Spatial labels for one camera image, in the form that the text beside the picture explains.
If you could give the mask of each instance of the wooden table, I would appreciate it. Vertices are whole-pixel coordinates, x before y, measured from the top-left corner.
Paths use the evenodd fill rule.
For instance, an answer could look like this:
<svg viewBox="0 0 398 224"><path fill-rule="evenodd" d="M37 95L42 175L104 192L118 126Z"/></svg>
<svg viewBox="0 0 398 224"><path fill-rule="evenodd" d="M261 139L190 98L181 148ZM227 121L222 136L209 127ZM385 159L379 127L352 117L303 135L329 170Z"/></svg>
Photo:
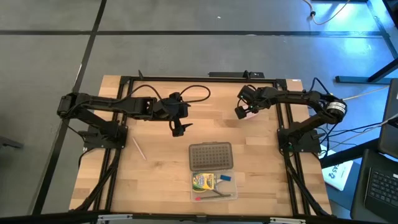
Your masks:
<svg viewBox="0 0 398 224"><path fill-rule="evenodd" d="M106 75L99 96L115 98L120 76ZM188 82L134 82L152 85L161 96L180 92ZM238 120L234 108L236 95L247 83L197 83L211 90L209 99L192 103L182 123L193 123L184 136L173 138L168 122L127 119L129 132L122 150L113 195L113 212L177 213L208 215L292 215L284 160L278 152L276 108L260 111L255 117ZM287 80L289 90L302 90L300 80ZM254 86L267 84L253 83ZM207 91L192 88L184 100L203 98ZM150 88L141 88L133 96L155 96ZM292 105L294 121L308 118L306 106ZM112 114L96 111L104 119ZM144 161L132 142L134 136L147 157ZM223 202L191 202L188 147L202 142L230 142L233 148L238 199ZM79 206L98 181L104 150L84 156L77 176L70 208ZM326 187L318 160L301 153L305 183L317 202L331 212ZM104 207L107 187L101 206ZM296 186L299 211L303 213L300 191Z"/></svg>

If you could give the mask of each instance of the desk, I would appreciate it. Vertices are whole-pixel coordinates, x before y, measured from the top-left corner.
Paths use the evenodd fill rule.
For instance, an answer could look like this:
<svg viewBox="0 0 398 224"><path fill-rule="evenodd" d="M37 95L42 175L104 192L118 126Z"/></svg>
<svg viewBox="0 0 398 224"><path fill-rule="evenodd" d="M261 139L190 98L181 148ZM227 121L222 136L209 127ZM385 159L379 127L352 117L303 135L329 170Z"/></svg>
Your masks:
<svg viewBox="0 0 398 224"><path fill-rule="evenodd" d="M104 76L99 96L115 98L120 78ZM182 119L182 123L193 125L187 128L182 137L173 138L167 122L127 119L129 138L121 153L112 212L292 215L284 160L278 152L276 129L279 124L275 106L260 111L251 119L238 120L234 113L238 101L236 95L248 83L135 81L133 89L142 84L152 85L164 97L192 84L205 85L211 90L211 96L206 101L192 103L189 107L188 117ZM267 84L252 85L257 87ZM287 80L287 86L290 90L302 90L299 80ZM192 88L183 94L183 99L195 100L206 95L206 90ZM142 88L133 96L154 96L154 92L150 88ZM309 116L306 106L292 105L292 111L295 121L305 120ZM107 120L112 118L108 112L95 113ZM132 136L147 161L142 159L131 140ZM188 147L190 144L213 141L228 141L232 144L238 199L191 202ZM82 159L70 203L71 209L79 206L93 190L98 181L103 156L104 150L97 149ZM313 155L303 153L301 160L306 186L323 209L331 213L319 161ZM103 190L100 208L104 208L106 192L107 186ZM302 212L297 187L295 192L299 211Z"/></svg>

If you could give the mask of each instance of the computer monitor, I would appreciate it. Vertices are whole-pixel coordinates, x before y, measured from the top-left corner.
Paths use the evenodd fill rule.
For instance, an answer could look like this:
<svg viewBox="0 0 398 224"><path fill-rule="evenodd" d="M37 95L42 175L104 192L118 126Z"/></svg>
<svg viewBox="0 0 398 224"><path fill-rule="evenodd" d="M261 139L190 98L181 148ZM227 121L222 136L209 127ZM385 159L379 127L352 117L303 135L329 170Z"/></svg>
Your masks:
<svg viewBox="0 0 398 224"><path fill-rule="evenodd" d="M398 78L391 80L383 121L398 113ZM398 128L385 124L381 128L379 151L398 159Z"/></svg>

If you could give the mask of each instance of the keyboard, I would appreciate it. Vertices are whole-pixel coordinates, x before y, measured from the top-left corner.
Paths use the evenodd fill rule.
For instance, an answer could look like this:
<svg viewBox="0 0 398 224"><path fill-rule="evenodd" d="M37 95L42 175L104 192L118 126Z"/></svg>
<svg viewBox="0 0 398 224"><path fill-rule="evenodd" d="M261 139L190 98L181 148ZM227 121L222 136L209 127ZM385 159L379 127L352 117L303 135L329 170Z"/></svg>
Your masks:
<svg viewBox="0 0 398 224"><path fill-rule="evenodd" d="M364 205L386 220L396 221L398 211L398 175L370 168Z"/></svg>

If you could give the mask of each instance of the floor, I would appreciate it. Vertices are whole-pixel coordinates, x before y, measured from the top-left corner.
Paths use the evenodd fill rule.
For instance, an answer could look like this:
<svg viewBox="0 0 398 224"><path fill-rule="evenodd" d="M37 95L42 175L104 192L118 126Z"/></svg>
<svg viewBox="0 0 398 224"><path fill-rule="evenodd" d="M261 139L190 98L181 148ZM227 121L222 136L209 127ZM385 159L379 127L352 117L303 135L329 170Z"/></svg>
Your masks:
<svg viewBox="0 0 398 224"><path fill-rule="evenodd" d="M91 42L89 35L15 35L9 30L91 31L101 0L0 0L0 135L25 144L22 150L0 151L0 217L31 212L60 124L55 113L59 99L71 91L78 73L84 73L80 91L92 95L98 93L103 75L137 75L138 69L147 76L197 77L249 70L268 78L301 79L306 89L318 77L332 93L346 98L381 86L339 84L336 75L372 75L394 59L391 50L398 47L398 30L386 8L380 0L371 3L373 11L365 3L350 3L331 22L317 26L308 20L310 10L301 0L112 0L106 3L99 31L325 31L330 36L97 35ZM319 21L342 6L325 1L313 5ZM380 31L376 21L390 35L387 42L380 35L367 35ZM347 101L349 113L337 129L381 121L386 96L382 90ZM86 128L78 121L71 126ZM378 134L373 131L350 143ZM69 131L44 213L68 210L81 148L81 139ZM332 207L338 216L349 217L338 205Z"/></svg>

